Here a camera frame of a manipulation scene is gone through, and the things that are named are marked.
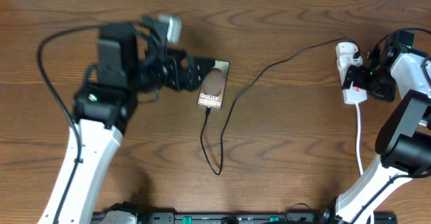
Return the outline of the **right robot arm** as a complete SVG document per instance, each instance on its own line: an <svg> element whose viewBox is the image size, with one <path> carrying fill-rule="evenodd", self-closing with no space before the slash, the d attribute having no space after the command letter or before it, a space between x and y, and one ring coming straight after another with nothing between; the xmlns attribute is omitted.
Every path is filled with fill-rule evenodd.
<svg viewBox="0 0 431 224"><path fill-rule="evenodd" d="M374 210L398 187L430 177L430 54L414 48L416 28L402 28L380 39L362 64L353 42L336 46L337 68L346 104L358 106L368 96L401 101L380 129L376 155L356 183L325 210L321 223L374 223Z"/></svg>

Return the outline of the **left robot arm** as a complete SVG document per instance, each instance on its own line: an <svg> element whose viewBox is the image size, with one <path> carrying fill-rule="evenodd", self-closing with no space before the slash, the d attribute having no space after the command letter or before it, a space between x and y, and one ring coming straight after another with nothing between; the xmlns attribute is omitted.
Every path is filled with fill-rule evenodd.
<svg viewBox="0 0 431 224"><path fill-rule="evenodd" d="M169 48L178 35L166 22L106 24L98 31L98 62L86 69L65 112L67 150L41 223L89 223L138 95L162 87L194 91L216 63Z"/></svg>

